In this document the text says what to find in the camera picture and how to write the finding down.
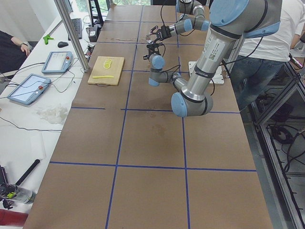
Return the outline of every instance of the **white shirt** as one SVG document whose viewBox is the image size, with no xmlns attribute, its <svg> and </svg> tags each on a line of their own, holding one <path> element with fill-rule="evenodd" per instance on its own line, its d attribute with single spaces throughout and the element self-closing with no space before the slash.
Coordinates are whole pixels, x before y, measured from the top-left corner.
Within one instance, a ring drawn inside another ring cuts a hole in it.
<svg viewBox="0 0 305 229">
<path fill-rule="evenodd" d="M 305 22 L 305 5 L 301 0 L 283 0 L 281 23 L 278 32 L 265 36 L 250 57 L 272 61 L 287 62 L 295 34 L 301 35 Z M 249 55 L 261 38 L 245 39 L 239 52 L 241 56 Z"/>
</svg>

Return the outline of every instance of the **person's hand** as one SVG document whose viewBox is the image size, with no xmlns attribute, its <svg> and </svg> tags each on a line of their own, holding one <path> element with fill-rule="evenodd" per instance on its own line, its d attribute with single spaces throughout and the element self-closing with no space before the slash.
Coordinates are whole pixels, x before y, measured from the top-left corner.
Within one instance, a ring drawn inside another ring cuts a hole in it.
<svg viewBox="0 0 305 229">
<path fill-rule="evenodd" d="M 29 56 L 29 54 L 30 54 L 30 50 L 29 50 L 28 46 L 25 45 L 25 44 L 22 44 L 22 45 L 21 45 L 21 51 L 25 52 L 25 54 L 26 54 L 27 56 Z"/>
</svg>

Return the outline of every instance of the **keyboard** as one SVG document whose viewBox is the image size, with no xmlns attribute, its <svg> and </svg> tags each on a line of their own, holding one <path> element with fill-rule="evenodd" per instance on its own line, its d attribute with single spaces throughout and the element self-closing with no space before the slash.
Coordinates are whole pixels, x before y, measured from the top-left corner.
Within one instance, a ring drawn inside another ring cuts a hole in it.
<svg viewBox="0 0 305 229">
<path fill-rule="evenodd" d="M 75 32 L 78 36 L 78 39 L 82 38 L 82 29 L 81 29 L 81 19 L 80 18 L 73 18 L 71 19 L 72 25 L 75 29 Z"/>
</svg>

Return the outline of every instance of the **tablet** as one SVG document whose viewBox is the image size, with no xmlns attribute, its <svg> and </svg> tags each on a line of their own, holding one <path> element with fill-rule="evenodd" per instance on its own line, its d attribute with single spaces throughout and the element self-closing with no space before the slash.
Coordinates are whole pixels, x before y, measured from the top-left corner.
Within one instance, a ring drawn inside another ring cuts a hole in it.
<svg viewBox="0 0 305 229">
<path fill-rule="evenodd" d="M 65 73 L 71 60 L 72 52 L 70 51 L 50 52 L 41 72 L 44 74 Z"/>
<path fill-rule="evenodd" d="M 29 105 L 46 90 L 50 83 L 50 78 L 30 74 L 9 94 L 8 99 L 24 105 Z"/>
</svg>

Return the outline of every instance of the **cutting board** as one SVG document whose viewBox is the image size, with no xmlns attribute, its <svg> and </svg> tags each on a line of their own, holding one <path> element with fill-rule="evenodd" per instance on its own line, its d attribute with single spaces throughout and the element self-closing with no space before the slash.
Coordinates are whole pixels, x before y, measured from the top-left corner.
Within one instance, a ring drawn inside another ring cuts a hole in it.
<svg viewBox="0 0 305 229">
<path fill-rule="evenodd" d="M 104 63 L 107 60 L 111 60 L 109 69 L 104 68 Z M 115 85 L 119 84 L 121 72 L 124 65 L 124 57 L 113 56 L 99 56 L 94 64 L 91 75 L 88 80 L 88 84 L 105 84 Z M 113 78 L 93 78 L 94 76 L 106 76 L 111 75 Z"/>
</svg>

